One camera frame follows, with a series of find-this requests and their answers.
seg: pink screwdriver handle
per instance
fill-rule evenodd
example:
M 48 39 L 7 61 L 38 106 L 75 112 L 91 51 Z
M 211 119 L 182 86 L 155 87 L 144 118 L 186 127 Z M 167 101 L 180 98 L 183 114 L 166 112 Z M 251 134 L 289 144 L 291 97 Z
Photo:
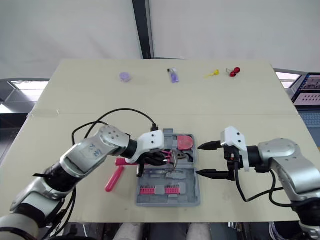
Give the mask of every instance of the pink screwdriver handle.
M 127 163 L 124 157 L 117 157 L 115 159 L 116 166 L 125 166 L 125 165 L 137 165 L 136 163 Z
M 110 177 L 108 183 L 105 185 L 104 190 L 106 192 L 111 192 L 117 181 L 119 180 L 121 173 L 124 171 L 124 166 L 118 166 L 118 169 L 113 173 L 112 177 Z

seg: wooden table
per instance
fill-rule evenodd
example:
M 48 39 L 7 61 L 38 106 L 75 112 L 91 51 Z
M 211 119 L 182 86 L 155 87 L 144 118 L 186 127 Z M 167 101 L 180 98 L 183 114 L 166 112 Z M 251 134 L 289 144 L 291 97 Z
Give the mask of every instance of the wooden table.
M 240 67 L 234 78 L 226 68 Z M 175 67 L 180 79 L 172 84 L 167 72 Z M 210 78 L 205 75 L 220 70 Z M 120 82 L 119 73 L 132 80 Z M 0 167 L 0 215 L 9 213 L 15 196 L 34 173 L 58 161 L 71 146 L 76 127 L 117 108 L 134 108 L 150 115 L 160 128 L 193 134 L 196 144 L 220 139 L 234 126 L 246 143 L 258 145 L 288 138 L 318 168 L 320 153 L 272 67 L 263 61 L 196 60 L 65 60 L 56 70 Z M 106 121 L 138 137 L 150 123 L 133 112 L 117 112 Z M 80 141 L 84 131 L 76 135 Z M 226 170 L 222 150 L 199 151 L 197 169 Z M 78 222 L 262 222 L 297 220 L 287 208 L 272 205 L 267 196 L 242 201 L 236 184 L 199 177 L 201 204 L 197 207 L 138 207 L 135 167 L 126 167 L 113 192 L 104 186 L 115 171 L 114 157 L 77 185 L 72 221 Z M 240 171 L 247 197 L 271 187 L 269 174 Z M 288 202 L 283 192 L 275 199 Z

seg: white backdrop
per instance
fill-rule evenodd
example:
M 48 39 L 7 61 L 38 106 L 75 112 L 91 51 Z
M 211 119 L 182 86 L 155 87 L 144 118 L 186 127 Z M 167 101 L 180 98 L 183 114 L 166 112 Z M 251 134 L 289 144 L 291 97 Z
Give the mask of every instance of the white backdrop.
M 154 56 L 320 72 L 319 0 L 150 0 Z
M 61 59 L 140 59 L 131 0 L 0 0 L 0 79 L 50 78 Z

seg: black cable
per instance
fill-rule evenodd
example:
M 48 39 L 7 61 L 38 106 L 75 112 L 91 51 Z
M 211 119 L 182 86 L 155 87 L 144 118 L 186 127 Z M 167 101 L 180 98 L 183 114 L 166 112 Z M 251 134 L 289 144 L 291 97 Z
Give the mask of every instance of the black cable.
M 90 129 L 88 130 L 88 132 L 86 133 L 86 135 L 84 136 L 84 138 L 86 139 L 89 134 L 91 133 L 92 129 L 96 126 L 97 123 L 99 123 L 99 121 L 101 121 L 104 117 L 112 114 L 112 113 L 115 113 L 115 112 L 118 112 L 118 111 L 132 111 L 132 112 L 136 112 L 138 114 L 141 114 L 143 116 L 145 116 L 147 119 L 150 120 L 150 122 L 152 123 L 152 126 L 156 126 L 156 123 L 152 120 L 151 117 L 149 117 L 147 114 L 141 112 L 141 111 L 138 111 L 138 110 L 135 110 L 135 109 L 132 109 L 132 108 L 118 108 L 118 109 L 115 109 L 115 110 L 112 110 L 112 111 L 109 111 L 105 114 L 103 114 L 101 117 L 99 117 L 93 124 L 92 126 L 90 127 Z
M 89 126 L 89 125 L 92 125 L 92 124 L 104 124 L 104 125 L 108 125 L 107 123 L 103 122 L 103 121 L 92 121 L 92 122 L 89 122 L 89 123 L 86 123 L 78 128 L 76 128 L 72 134 L 71 134 L 71 139 L 72 139 L 72 145 L 75 145 L 76 144 L 76 141 L 75 141 L 75 134 L 77 131 L 79 131 L 80 129 L 83 129 L 84 127 L 86 126 Z
M 275 189 L 276 189 L 275 186 L 276 186 L 277 180 L 276 180 L 276 176 L 275 176 L 275 174 L 274 174 L 274 172 L 272 170 L 270 170 L 270 173 L 272 175 L 272 186 L 271 186 L 271 189 L 270 189 L 270 192 L 269 192 L 269 200 L 274 205 L 276 205 L 278 207 L 283 207 L 283 208 L 292 208 L 292 207 L 301 207 L 303 205 L 319 201 L 319 198 L 317 198 L 317 197 L 309 198 L 309 199 L 304 200 L 304 201 L 295 201 L 295 202 L 293 202 L 291 204 L 284 204 L 284 203 L 279 203 L 279 202 L 274 201 L 272 196 L 273 196 L 273 193 L 275 192 Z
M 248 199 L 246 199 L 245 195 L 244 195 L 244 192 L 242 191 L 241 189 L 241 186 L 240 186 L 240 181 L 239 181 L 239 163 L 236 161 L 234 163 L 234 176 L 235 176 L 235 184 L 236 184 L 236 188 L 238 189 L 243 201 L 245 201 L 246 203 L 248 202 L 251 202 L 252 200 L 255 200 L 265 194 L 269 194 L 271 192 L 271 190 L 266 190 L 266 191 L 263 191 L 257 195 L 254 195 L 253 197 L 250 197 Z M 274 188 L 274 190 L 272 190 L 273 192 L 275 191 L 280 191 L 280 190 L 283 190 L 284 188 L 283 187 L 278 187 L 278 188 Z
M 141 111 L 139 111 L 139 110 L 132 109 L 132 108 L 119 108 L 119 109 L 115 109 L 115 110 L 112 110 L 112 111 L 107 112 L 106 114 L 102 115 L 102 116 L 101 116 L 98 120 L 96 120 L 96 121 L 92 121 L 92 122 L 86 123 L 86 124 L 84 124 L 84 125 L 76 128 L 76 129 L 72 132 L 72 134 L 71 134 L 72 145 L 75 145 L 75 144 L 76 144 L 75 134 L 76 134 L 77 131 L 83 129 L 83 128 L 86 127 L 86 126 L 92 125 L 92 126 L 89 128 L 89 130 L 87 131 L 87 133 L 85 134 L 85 136 L 84 136 L 84 138 L 86 139 L 86 138 L 89 136 L 89 134 L 90 134 L 90 132 L 92 131 L 92 129 L 93 129 L 97 124 L 108 125 L 107 123 L 101 121 L 104 117 L 106 117 L 106 116 L 108 116 L 108 115 L 110 115 L 110 114 L 112 114 L 112 113 L 114 113 L 114 112 L 118 112 L 118 111 L 132 111 L 132 112 L 136 112 L 136 113 L 138 113 L 138 114 L 141 114 L 141 115 L 145 116 L 147 119 L 149 119 L 149 120 L 152 122 L 152 128 L 157 128 L 156 123 L 152 120 L 151 117 L 149 117 L 149 116 L 146 115 L 145 113 L 143 113 L 143 112 L 141 112 Z M 73 210 L 74 210 L 75 204 L 76 204 L 76 195 L 77 195 L 77 190 L 76 190 L 76 187 L 74 187 L 74 189 L 73 189 L 73 191 L 72 191 L 72 196 L 71 196 L 71 198 L 70 198 L 70 201 L 69 201 L 67 207 L 60 212 L 60 214 L 62 214 L 61 219 L 63 219 L 63 218 L 65 217 L 65 215 L 67 214 L 67 212 L 68 212 L 68 210 L 69 210 L 69 208 L 70 208 L 70 206 L 71 206 L 71 204 L 72 204 L 71 209 L 70 209 L 70 211 L 69 211 L 69 214 L 68 214 L 68 216 L 67 216 L 64 224 L 61 226 L 61 228 L 59 228 L 59 229 L 57 229 L 57 230 L 55 231 L 53 237 L 56 237 L 56 236 L 66 227 L 66 225 L 68 224 L 68 222 L 69 222 L 69 220 L 70 220 L 70 218 L 71 218 L 72 212 L 73 212 Z M 57 223 L 54 224 L 54 225 L 52 225 L 52 227 L 48 230 L 48 232 L 45 234 L 45 236 L 44 236 L 42 239 L 45 239 L 46 237 L 48 237 L 48 236 L 53 232 L 53 230 L 54 230 L 60 223 L 61 223 L 61 221 L 60 221 L 60 222 L 57 222 Z
M 53 235 L 54 237 L 56 237 L 56 236 L 67 226 L 67 224 L 68 224 L 68 222 L 69 222 L 69 220 L 70 220 L 70 218 L 71 218 L 72 212 L 74 211 L 74 208 L 75 208 L 76 196 L 77 196 L 77 189 L 76 189 L 76 187 L 74 187 L 74 189 L 73 189 L 73 191 L 72 191 L 72 196 L 71 196 L 72 206 L 71 206 L 69 215 L 68 215 L 68 217 L 66 218 L 66 220 L 65 220 L 64 224 L 62 225 L 62 227 L 55 232 L 55 234 Z
M 70 208 L 70 206 L 71 206 L 71 204 L 73 202 L 73 199 L 75 198 L 74 195 L 75 195 L 75 193 L 72 192 L 72 195 L 71 195 L 71 198 L 70 198 L 70 201 L 69 201 L 68 205 L 66 206 L 65 209 L 61 210 L 61 212 L 58 213 L 58 214 L 61 214 L 61 216 L 59 217 L 60 221 L 55 222 L 54 224 L 52 224 L 51 228 L 46 232 L 46 234 L 43 236 L 42 240 L 46 239 L 54 231 L 54 229 L 57 228 L 57 226 L 60 225 L 61 220 L 66 216 L 66 214 L 67 214 L 67 212 L 68 212 L 68 210 L 69 210 L 69 208 Z

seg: purple bottle cap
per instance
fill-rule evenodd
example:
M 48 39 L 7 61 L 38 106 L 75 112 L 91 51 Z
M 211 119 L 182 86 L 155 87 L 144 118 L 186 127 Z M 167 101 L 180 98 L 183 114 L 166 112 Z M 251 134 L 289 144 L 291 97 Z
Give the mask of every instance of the purple bottle cap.
M 121 72 L 119 74 L 119 77 L 121 79 L 122 82 L 129 82 L 131 80 L 130 74 L 128 72 Z

